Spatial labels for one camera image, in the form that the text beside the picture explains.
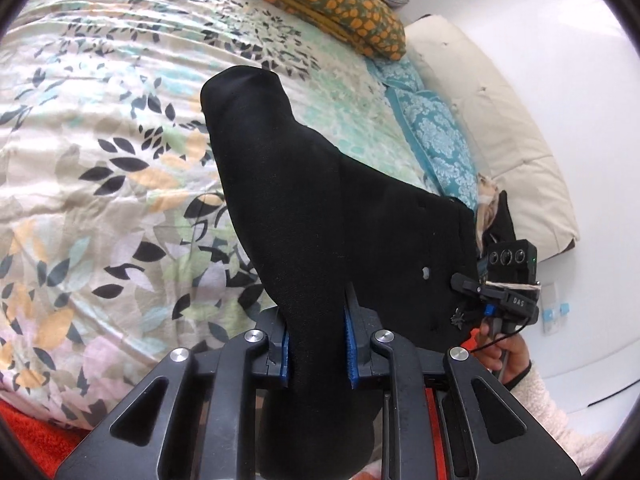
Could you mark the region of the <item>right forearm white fleece sleeve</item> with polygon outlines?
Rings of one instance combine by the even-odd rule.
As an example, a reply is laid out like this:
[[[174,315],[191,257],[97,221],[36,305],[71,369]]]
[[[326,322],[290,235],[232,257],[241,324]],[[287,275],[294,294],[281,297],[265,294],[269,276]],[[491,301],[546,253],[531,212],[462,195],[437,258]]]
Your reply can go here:
[[[567,452],[581,472],[587,471],[610,444],[612,437],[608,434],[582,434],[570,426],[567,414],[551,399],[533,363],[508,382],[506,388]]]

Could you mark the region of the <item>right hand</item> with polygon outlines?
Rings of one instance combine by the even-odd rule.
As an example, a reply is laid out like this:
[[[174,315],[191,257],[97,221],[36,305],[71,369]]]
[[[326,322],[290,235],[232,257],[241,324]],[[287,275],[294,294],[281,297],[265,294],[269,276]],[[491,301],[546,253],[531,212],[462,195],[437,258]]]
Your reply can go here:
[[[500,382],[512,390],[532,368],[526,342],[520,334],[510,337],[502,333],[491,333],[489,323],[484,320],[475,336],[474,356],[490,372],[498,372]]]

